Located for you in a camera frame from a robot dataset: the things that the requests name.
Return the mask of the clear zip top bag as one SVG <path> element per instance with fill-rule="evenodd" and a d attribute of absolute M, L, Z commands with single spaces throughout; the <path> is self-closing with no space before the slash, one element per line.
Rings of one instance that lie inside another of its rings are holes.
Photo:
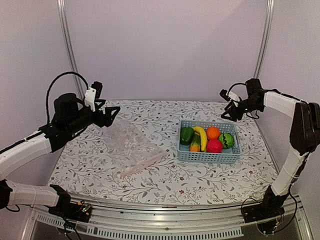
<path fill-rule="evenodd" d="M 110 170 L 116 178 L 140 172 L 167 154 L 125 120 L 117 120 L 110 127 L 103 127 L 101 140 L 106 146 L 103 156 L 111 164 Z"/>

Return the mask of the light blue perforated basket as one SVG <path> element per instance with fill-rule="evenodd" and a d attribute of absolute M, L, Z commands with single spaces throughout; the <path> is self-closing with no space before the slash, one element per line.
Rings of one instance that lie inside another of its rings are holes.
<path fill-rule="evenodd" d="M 183 127 L 202 127 L 207 130 L 209 127 L 217 127 L 223 133 L 229 133 L 234 139 L 234 145 L 229 149 L 223 149 L 222 153 L 209 152 L 190 152 L 189 145 L 180 143 L 181 129 Z M 237 126 L 228 122 L 210 122 L 210 121 L 194 121 L 180 120 L 177 135 L 177 156 L 183 162 L 195 163 L 213 163 L 213 164 L 234 164 L 242 155 L 242 146 L 240 145 Z"/>

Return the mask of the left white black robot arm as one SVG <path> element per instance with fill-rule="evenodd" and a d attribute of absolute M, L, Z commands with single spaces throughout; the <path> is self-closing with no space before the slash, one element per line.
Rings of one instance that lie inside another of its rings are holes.
<path fill-rule="evenodd" d="M 103 107 L 104 99 L 97 99 L 89 89 L 83 100 L 74 93 L 65 93 L 54 101 L 53 119 L 32 135 L 0 151 L 0 207 L 14 205 L 43 205 L 55 208 L 63 217 L 74 213 L 70 195 L 60 186 L 35 186 L 6 179 L 8 175 L 41 156 L 62 149 L 81 135 L 88 126 L 112 125 L 119 106 Z"/>

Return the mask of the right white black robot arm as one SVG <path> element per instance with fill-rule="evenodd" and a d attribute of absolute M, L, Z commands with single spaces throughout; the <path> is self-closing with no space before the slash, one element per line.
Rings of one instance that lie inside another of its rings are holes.
<path fill-rule="evenodd" d="M 257 78 L 251 78 L 243 85 L 247 91 L 246 99 L 241 99 L 230 89 L 220 91 L 220 96 L 228 102 L 221 118 L 236 122 L 244 114 L 270 108 L 292 120 L 289 152 L 278 176 L 268 186 L 260 204 L 244 207 L 241 211 L 245 219 L 270 218 L 284 213 L 283 204 L 291 193 L 292 185 L 300 177 L 309 155 L 320 144 L 320 106 L 277 89 L 264 89 Z"/>

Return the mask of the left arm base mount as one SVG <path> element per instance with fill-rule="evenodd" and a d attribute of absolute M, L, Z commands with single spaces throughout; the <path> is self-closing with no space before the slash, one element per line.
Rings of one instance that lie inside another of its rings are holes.
<path fill-rule="evenodd" d="M 57 195 L 58 201 L 55 206 L 48 206 L 48 213 L 67 220 L 75 220 L 88 223 L 92 214 L 92 206 L 81 200 L 78 203 L 71 202 L 71 196 L 62 187 L 50 184 Z"/>

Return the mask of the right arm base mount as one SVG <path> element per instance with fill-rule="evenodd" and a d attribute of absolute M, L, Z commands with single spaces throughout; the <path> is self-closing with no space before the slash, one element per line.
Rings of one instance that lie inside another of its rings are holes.
<path fill-rule="evenodd" d="M 249 206 L 241 205 L 240 211 L 244 218 L 244 222 L 251 223 L 274 218 L 271 221 L 259 223 L 257 228 L 262 234 L 269 235 L 275 233 L 280 225 L 280 222 L 275 220 L 275 217 L 280 217 L 285 213 L 283 204 L 288 196 L 288 193 L 282 196 L 275 195 L 269 186 L 264 193 L 262 202 Z"/>

